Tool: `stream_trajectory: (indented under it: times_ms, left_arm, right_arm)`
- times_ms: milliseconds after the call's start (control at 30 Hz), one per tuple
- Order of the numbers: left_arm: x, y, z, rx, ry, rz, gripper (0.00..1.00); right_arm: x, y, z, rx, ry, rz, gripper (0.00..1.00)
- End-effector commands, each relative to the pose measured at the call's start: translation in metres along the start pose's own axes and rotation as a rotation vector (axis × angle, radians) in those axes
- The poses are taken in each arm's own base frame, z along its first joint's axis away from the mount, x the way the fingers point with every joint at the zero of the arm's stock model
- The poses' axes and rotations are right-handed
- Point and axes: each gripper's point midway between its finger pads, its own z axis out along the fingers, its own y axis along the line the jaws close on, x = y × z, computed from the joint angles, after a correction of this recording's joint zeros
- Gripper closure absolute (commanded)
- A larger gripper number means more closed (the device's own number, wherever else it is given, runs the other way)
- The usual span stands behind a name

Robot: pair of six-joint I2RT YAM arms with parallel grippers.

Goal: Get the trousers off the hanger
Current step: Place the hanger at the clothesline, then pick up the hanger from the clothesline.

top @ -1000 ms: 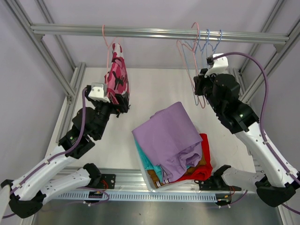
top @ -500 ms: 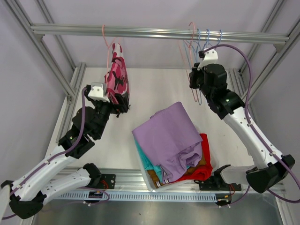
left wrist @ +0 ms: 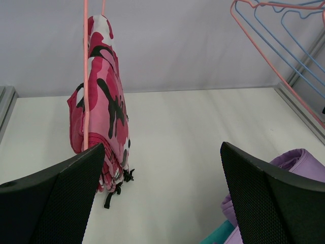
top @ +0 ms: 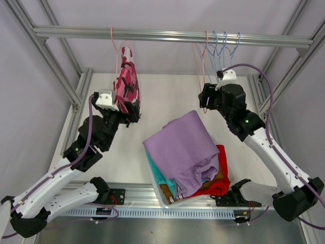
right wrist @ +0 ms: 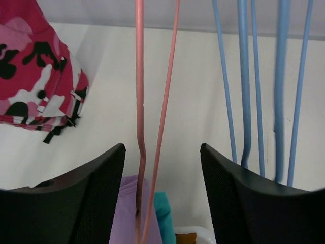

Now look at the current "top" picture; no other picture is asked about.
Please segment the blue wire hanger brown trousers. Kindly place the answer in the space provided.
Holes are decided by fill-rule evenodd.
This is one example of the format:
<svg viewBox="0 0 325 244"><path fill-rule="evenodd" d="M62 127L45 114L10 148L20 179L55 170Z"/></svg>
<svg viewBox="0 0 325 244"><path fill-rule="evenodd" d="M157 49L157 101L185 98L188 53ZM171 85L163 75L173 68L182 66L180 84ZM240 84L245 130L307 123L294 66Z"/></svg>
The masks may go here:
<svg viewBox="0 0 325 244"><path fill-rule="evenodd" d="M228 40L228 33L223 32L223 41L220 51L218 52L218 63L220 68L225 67L225 57L224 57L224 50L227 48L227 40Z"/></svg>

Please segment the pink wire hanger camouflage trousers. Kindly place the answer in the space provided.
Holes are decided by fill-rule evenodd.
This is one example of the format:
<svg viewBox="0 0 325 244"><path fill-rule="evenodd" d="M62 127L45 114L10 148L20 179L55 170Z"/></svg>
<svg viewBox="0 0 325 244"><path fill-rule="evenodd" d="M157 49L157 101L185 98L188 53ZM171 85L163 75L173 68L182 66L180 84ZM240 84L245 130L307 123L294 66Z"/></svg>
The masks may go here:
<svg viewBox="0 0 325 244"><path fill-rule="evenodd" d="M116 86L117 86L117 82L118 82L118 74L117 74L117 71L118 71L118 64L119 64L119 62L118 62L118 60L119 60L119 52L122 49L122 47L124 46L126 40L124 40L120 46L117 46L116 45L116 43L114 41L114 27L111 27L110 36L111 36L111 41L113 43L113 47L114 47L115 52L116 52L115 79L114 79L114 83L113 83L114 91L116 92Z"/></svg>

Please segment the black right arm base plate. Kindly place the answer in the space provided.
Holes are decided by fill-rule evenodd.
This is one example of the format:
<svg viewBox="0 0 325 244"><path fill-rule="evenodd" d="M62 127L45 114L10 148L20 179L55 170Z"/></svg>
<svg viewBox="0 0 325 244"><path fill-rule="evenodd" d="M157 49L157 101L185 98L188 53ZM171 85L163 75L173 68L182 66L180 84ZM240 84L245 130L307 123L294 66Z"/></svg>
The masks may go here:
<svg viewBox="0 0 325 244"><path fill-rule="evenodd" d="M219 207L262 207L262 204L256 201L247 201L239 191L229 190L223 196L210 195Z"/></svg>

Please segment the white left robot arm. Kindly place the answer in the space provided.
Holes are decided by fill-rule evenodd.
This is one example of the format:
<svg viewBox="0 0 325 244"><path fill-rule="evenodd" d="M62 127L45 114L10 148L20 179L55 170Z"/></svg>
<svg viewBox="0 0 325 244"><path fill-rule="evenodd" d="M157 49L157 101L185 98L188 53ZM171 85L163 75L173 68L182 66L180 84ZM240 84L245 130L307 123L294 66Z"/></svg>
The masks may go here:
<svg viewBox="0 0 325 244"><path fill-rule="evenodd" d="M79 205L117 202L101 177L92 178L68 194L57 196L57 193L101 160L102 154L109 151L120 124L128 126L138 122L138 107L132 108L130 103L126 107L128 113L90 104L89 109L95 108L100 115L89 114L78 129L77 140L63 153L57 165L24 193L6 196L1 201L11 204L10 224L15 234L32 237L59 214Z"/></svg>

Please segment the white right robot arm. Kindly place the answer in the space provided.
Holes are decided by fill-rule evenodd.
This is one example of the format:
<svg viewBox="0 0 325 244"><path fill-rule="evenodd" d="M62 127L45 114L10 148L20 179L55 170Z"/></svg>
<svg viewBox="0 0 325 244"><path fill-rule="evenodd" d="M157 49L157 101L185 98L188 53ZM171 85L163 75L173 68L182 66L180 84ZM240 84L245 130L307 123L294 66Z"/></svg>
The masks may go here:
<svg viewBox="0 0 325 244"><path fill-rule="evenodd" d="M311 178L280 148L261 118L247 109L241 85L206 83L198 98L200 107L217 110L222 115L229 130L257 154L276 179L275 187L242 180L231 193L234 204L255 201L269 205L291 222L319 201L323 181Z"/></svg>

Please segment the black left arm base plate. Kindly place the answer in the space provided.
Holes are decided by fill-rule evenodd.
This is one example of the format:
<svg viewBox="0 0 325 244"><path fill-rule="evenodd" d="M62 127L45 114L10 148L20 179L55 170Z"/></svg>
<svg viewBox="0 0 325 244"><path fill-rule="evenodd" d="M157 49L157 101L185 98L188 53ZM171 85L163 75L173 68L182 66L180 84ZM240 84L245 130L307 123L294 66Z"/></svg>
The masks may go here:
<svg viewBox="0 0 325 244"><path fill-rule="evenodd" d="M124 205L125 189L111 189L108 197L104 201L106 205Z"/></svg>

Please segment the red trousers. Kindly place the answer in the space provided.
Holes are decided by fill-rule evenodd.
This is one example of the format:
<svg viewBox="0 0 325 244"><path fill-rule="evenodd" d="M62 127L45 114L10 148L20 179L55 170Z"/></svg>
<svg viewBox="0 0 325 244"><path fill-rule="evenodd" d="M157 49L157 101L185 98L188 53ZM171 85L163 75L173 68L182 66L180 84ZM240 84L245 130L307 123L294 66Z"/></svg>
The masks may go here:
<svg viewBox="0 0 325 244"><path fill-rule="evenodd" d="M190 197L201 195L223 196L228 192L231 182L228 177L228 164L225 148L220 144L217 144L216 147L219 149L219 172L215 175L212 181L204 182L199 190Z"/></svg>

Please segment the pink wire hanger lilac trousers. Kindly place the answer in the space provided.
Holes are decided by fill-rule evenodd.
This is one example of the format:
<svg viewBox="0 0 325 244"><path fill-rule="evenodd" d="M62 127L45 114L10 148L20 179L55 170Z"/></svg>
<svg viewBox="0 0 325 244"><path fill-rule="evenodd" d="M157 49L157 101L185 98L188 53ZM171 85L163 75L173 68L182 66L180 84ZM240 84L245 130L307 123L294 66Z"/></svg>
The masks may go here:
<svg viewBox="0 0 325 244"><path fill-rule="evenodd" d="M206 83L206 74L205 74L205 52L207 50L207 46L208 46L208 41L209 41L209 34L208 31L205 30L205 35L206 35L206 40L205 40L205 44L204 44L204 49L201 50L198 43L194 43L192 45L192 50L193 50L193 54L194 54L194 62L196 65L196 72L197 72L197 78L198 78L198 83L199 83L199 88L200 88L200 92L203 91L204 85ZM202 79L203 81L201 81L200 79L200 74L199 74L199 62L197 59L197 54L199 55L199 58L201 59L201 64L202 64Z"/></svg>

